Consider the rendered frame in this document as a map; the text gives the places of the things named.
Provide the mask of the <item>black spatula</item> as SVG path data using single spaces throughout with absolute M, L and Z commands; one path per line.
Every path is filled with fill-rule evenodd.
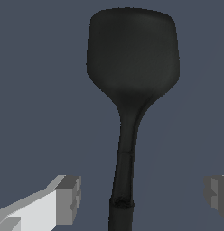
M 150 105 L 179 80 L 180 58 L 171 16 L 141 8 L 101 10 L 90 19 L 87 73 L 120 116 L 108 231 L 132 231 L 138 126 Z

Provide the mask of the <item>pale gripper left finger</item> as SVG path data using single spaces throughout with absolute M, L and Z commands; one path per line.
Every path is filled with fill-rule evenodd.
M 58 175 L 44 190 L 0 209 L 0 231 L 52 231 L 72 225 L 81 201 L 81 177 Z

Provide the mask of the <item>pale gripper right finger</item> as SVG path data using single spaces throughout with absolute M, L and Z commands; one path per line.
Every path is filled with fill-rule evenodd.
M 206 202 L 224 218 L 224 175 L 205 176 L 203 184 Z

